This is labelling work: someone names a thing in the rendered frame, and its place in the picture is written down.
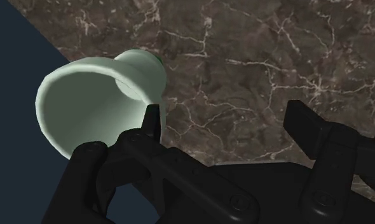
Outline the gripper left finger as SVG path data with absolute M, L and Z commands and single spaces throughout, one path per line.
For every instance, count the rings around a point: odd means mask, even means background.
M 122 132 L 113 146 L 79 145 L 41 224 L 114 224 L 106 214 L 115 188 L 146 180 L 161 217 L 156 224 L 173 224 L 181 196 L 218 224 L 258 223 L 255 197 L 182 150 L 164 147 L 160 134 L 160 107 L 150 104 L 142 126 Z

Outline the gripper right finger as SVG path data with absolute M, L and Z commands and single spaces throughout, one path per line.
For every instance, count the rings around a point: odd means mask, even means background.
M 288 101 L 283 127 L 315 162 L 299 197 L 307 224 L 375 224 L 375 203 L 351 190 L 358 175 L 375 191 L 375 136 L 326 121 L 299 100 Z

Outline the pale green cup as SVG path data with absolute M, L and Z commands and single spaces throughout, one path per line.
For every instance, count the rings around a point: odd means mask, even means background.
M 150 104 L 159 105 L 165 127 L 166 84 L 161 59 L 145 50 L 75 60 L 44 77 L 35 101 L 37 122 L 65 158 L 85 142 L 111 146 L 120 133 L 142 125 Z

